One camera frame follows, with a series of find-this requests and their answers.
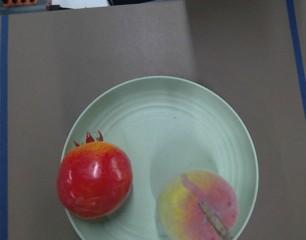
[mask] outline peach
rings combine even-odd
[[[186,171],[160,193],[157,210],[162,226],[176,240],[231,239],[239,205],[232,186],[215,172]]]

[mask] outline green plate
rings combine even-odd
[[[209,169],[235,189],[236,239],[253,211],[259,170],[251,137],[236,112],[207,88],[180,78],[149,76],[124,82],[95,99],[72,127],[62,158],[100,130],[122,148],[133,170],[123,206],[100,220],[67,215],[83,240],[167,240],[156,203],[170,179],[189,169]]]

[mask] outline gray tabletop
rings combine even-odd
[[[306,77],[306,1],[295,10]],[[258,195],[239,239],[306,240],[306,119],[284,0],[176,0],[8,20],[8,239],[78,240],[56,191],[72,125],[117,84],[174,76],[222,97],[252,137]]]

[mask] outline blue stripe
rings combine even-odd
[[[287,4],[289,27],[291,30],[292,41],[293,41],[299,88],[301,92],[302,104],[303,104],[305,120],[306,120],[306,79],[305,79],[305,73],[304,73],[304,67],[303,67],[303,60],[302,60],[300,38],[299,38],[299,33],[298,33],[298,25],[297,25],[296,13],[295,13],[294,1],[286,0],[286,4]]]
[[[0,43],[0,240],[8,239],[8,41],[9,16],[1,16]]]

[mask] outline plate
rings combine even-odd
[[[236,191],[236,239],[253,211],[259,170],[250,134],[237,113],[209,89],[181,78],[149,76],[126,81],[95,99],[78,117],[62,158],[100,130],[122,148],[133,171],[122,207],[100,220],[68,218],[83,240],[168,240],[157,214],[164,185],[189,169],[220,174]]]

